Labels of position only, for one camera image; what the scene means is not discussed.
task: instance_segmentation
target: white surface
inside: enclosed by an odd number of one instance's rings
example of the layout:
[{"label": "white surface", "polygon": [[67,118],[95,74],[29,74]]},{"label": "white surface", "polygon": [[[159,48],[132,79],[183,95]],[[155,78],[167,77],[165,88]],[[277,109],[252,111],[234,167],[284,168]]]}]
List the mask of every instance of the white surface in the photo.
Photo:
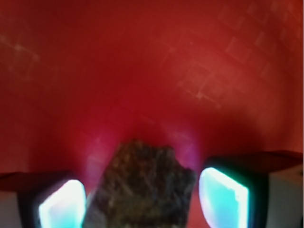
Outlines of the white surface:
[{"label": "white surface", "polygon": [[0,228],[21,228],[17,194],[0,191]]},{"label": "white surface", "polygon": [[266,228],[299,228],[303,216],[303,165],[269,174]]}]

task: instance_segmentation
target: gray rock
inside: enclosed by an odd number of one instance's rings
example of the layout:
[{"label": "gray rock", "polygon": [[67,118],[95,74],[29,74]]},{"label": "gray rock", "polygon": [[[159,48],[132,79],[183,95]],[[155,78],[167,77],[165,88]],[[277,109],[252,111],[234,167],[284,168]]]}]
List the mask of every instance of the gray rock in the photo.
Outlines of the gray rock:
[{"label": "gray rock", "polygon": [[171,147],[122,144],[88,206],[84,228],[183,228],[196,173]]}]

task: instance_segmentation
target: cyan light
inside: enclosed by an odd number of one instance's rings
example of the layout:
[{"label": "cyan light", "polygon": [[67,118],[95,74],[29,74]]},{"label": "cyan light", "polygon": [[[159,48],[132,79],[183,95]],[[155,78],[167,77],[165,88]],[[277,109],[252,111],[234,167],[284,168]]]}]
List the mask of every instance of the cyan light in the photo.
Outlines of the cyan light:
[{"label": "cyan light", "polygon": [[249,190],[215,168],[199,177],[199,199],[212,228],[247,228]]},{"label": "cyan light", "polygon": [[40,206],[42,228],[81,228],[86,209],[83,184],[69,180]]}]

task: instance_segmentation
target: rock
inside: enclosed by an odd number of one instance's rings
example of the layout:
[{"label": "rock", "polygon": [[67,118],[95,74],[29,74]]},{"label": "rock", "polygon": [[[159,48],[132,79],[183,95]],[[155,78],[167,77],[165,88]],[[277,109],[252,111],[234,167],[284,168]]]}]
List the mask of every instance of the rock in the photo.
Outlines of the rock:
[{"label": "rock", "polygon": [[183,228],[196,173],[171,147],[122,144],[88,206],[84,228]]}]

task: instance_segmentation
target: glowing light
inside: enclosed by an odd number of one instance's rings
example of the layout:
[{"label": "glowing light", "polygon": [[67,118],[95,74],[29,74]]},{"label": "glowing light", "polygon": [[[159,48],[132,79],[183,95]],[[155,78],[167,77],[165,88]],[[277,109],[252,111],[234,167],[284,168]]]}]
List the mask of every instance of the glowing light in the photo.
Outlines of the glowing light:
[{"label": "glowing light", "polygon": [[206,168],[199,177],[199,199],[212,228],[247,228],[249,190],[224,173]]},{"label": "glowing light", "polygon": [[81,228],[86,208],[85,188],[78,180],[69,180],[40,206],[42,228]]}]

